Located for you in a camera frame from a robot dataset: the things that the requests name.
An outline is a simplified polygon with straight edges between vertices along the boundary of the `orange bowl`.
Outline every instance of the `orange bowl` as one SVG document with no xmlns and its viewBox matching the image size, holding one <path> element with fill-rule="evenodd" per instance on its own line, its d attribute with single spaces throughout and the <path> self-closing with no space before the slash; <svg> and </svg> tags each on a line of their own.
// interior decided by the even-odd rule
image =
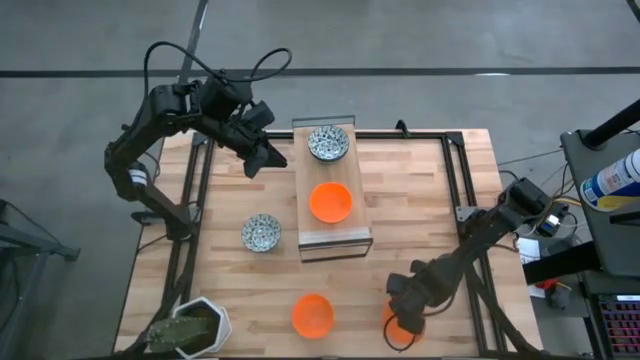
<svg viewBox="0 0 640 360">
<path fill-rule="evenodd" d="M 322 295 L 305 295 L 293 307 L 292 322 L 300 336 L 323 338 L 333 327 L 333 307 Z"/>
<path fill-rule="evenodd" d="M 351 206 L 349 189 L 336 182 L 316 186 L 309 197 L 309 207 L 313 216 L 329 224 L 346 219 L 351 212 Z"/>
<path fill-rule="evenodd" d="M 387 303 L 384 305 L 384 311 L 382 315 L 383 330 L 384 325 L 387 323 L 387 320 L 389 320 L 391 316 L 393 316 L 393 311 L 391 311 L 391 308 Z M 422 330 L 422 334 L 416 336 L 415 342 L 417 343 L 418 341 L 420 341 L 423 336 L 424 329 Z M 403 346 L 408 345 L 411 342 L 411 340 L 413 339 L 413 334 L 398 326 L 398 318 L 396 317 L 393 318 L 391 322 L 389 322 L 389 326 L 387 326 L 387 337 L 392 344 Z"/>
</svg>

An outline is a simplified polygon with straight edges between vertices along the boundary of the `blue and white can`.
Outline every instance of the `blue and white can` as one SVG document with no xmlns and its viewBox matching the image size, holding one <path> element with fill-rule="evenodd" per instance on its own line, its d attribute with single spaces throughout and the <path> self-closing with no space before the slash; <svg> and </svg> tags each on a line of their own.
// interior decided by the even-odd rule
<svg viewBox="0 0 640 360">
<path fill-rule="evenodd" d="M 580 195 L 592 208 L 613 211 L 640 200 L 640 149 L 582 182 Z"/>
</svg>

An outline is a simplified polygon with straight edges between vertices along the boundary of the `butcher block table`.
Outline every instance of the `butcher block table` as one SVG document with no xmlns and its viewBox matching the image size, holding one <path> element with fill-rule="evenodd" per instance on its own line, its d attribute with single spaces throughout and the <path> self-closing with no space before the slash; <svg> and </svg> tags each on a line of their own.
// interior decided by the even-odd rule
<svg viewBox="0 0 640 360">
<path fill-rule="evenodd" d="M 491 207 L 502 186 L 489 132 L 462 132 L 479 206 Z M 180 200 L 190 144 L 190 133 L 164 143 L 156 184 L 174 202 Z M 215 357 L 477 355 L 464 283 L 449 310 L 427 318 L 424 338 L 408 351 L 391 350 L 382 336 L 389 273 L 409 275 L 412 260 L 428 261 L 458 246 L 441 143 L 358 140 L 373 247 L 364 258 L 305 264 L 298 252 L 293 141 L 272 144 L 289 166 L 263 168 L 254 179 L 244 176 L 234 153 L 214 150 L 191 298 L 206 296 L 229 313 L 233 332 Z M 464 203 L 455 147 L 452 151 Z M 240 238 L 247 219 L 259 213 L 273 215 L 282 226 L 278 245 L 261 254 L 246 249 Z M 140 245 L 164 231 L 163 225 L 146 227 Z M 511 239 L 501 242 L 511 244 Z M 170 249 L 163 240 L 137 256 L 115 350 L 130 345 L 160 306 Z M 519 256 L 500 248 L 488 253 L 499 304 L 525 338 L 541 348 Z M 300 337 L 291 324 L 293 305 L 308 293 L 322 294 L 333 305 L 334 327 L 320 340 Z M 486 308 L 483 317 L 491 349 Z"/>
</svg>

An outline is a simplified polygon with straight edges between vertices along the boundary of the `wooden board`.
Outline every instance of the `wooden board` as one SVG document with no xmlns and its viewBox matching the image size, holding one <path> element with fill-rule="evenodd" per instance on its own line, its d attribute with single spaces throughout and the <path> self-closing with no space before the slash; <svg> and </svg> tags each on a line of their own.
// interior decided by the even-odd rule
<svg viewBox="0 0 640 360">
<path fill-rule="evenodd" d="M 296 158 L 296 196 L 298 204 L 298 243 L 300 245 L 321 245 L 326 242 L 362 240 L 371 238 L 371 223 L 365 211 L 364 191 L 358 162 L 355 129 L 352 124 L 337 125 L 349 136 L 349 151 L 335 162 L 317 160 L 309 151 L 308 139 L 317 128 L 298 127 L 293 130 L 294 157 Z M 336 224 L 318 220 L 309 209 L 309 197 L 316 186 L 325 182 L 338 182 L 349 189 L 352 209 L 349 216 Z M 331 256 L 342 252 L 334 249 Z"/>
<path fill-rule="evenodd" d="M 493 206 L 502 187 L 489 134 L 464 130 L 464 137 L 478 202 Z M 189 144 L 185 135 L 165 142 L 157 184 L 173 200 L 180 198 Z M 410 350 L 392 351 L 381 333 L 388 274 L 408 274 L 411 260 L 438 257 L 458 243 L 440 143 L 359 141 L 367 215 L 376 242 L 366 258 L 312 264 L 301 264 L 297 249 L 292 143 L 274 145 L 290 160 L 289 167 L 262 169 L 255 179 L 244 177 L 235 155 L 216 149 L 192 289 L 192 298 L 207 296 L 229 311 L 233 333 L 216 356 L 477 355 L 464 284 L 451 309 L 427 320 L 424 340 Z M 464 188 L 458 187 L 464 201 Z M 240 240 L 244 222 L 260 212 L 275 216 L 283 230 L 280 243 L 266 254 L 248 251 Z M 147 228 L 142 243 L 163 231 L 164 226 Z M 116 349 L 126 348 L 157 310 L 169 252 L 169 243 L 159 242 L 138 256 Z M 518 255 L 492 249 L 489 258 L 498 302 L 516 328 L 540 348 Z M 334 307 L 335 326 L 322 340 L 304 340 L 291 326 L 293 304 L 310 292 L 323 294 Z M 484 319 L 488 324 L 486 311 Z"/>
</svg>

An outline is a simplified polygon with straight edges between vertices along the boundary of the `potted plant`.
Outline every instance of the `potted plant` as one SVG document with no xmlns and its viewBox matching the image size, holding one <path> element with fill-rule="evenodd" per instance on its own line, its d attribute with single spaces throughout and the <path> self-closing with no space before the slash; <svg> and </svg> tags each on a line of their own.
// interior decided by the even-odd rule
<svg viewBox="0 0 640 360">
<path fill-rule="evenodd" d="M 185 359 L 193 359 L 219 351 L 229 335 L 225 308 L 200 297 L 175 308 L 173 317 L 153 323 L 145 341 L 151 352 L 175 349 Z"/>
</svg>

